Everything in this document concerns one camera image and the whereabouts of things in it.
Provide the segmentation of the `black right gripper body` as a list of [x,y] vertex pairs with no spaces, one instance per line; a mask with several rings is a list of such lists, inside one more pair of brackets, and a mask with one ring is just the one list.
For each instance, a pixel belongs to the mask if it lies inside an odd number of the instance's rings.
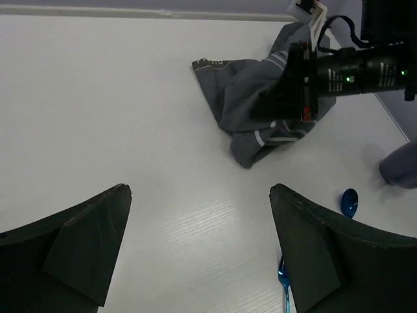
[[[351,47],[321,45],[336,19],[349,26]],[[345,15],[331,16],[319,36],[289,46],[283,74],[259,93],[250,110],[255,120],[310,121],[319,99],[402,90],[416,98],[416,2],[363,1],[361,32]]]

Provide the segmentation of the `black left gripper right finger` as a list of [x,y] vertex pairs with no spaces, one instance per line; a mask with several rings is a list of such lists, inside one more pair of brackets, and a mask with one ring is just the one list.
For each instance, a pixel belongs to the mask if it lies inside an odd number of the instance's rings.
[[298,312],[415,312],[416,239],[278,184],[270,204]]

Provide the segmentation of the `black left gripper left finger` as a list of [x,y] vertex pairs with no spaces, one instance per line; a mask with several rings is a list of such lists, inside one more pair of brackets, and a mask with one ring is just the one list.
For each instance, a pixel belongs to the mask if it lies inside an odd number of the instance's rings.
[[132,202],[119,184],[1,233],[2,312],[98,312],[108,296]]

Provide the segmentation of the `grey striped cloth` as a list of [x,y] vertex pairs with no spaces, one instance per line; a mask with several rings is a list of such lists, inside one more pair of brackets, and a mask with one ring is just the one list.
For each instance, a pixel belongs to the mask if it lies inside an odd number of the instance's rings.
[[192,62],[192,69],[219,128],[231,135],[231,154],[249,169],[276,148],[301,140],[336,104],[319,100],[319,113],[311,121],[268,119],[255,121],[250,110],[258,94],[277,80],[287,63],[289,46],[309,38],[301,22],[284,25],[268,56],[260,61],[238,59]]

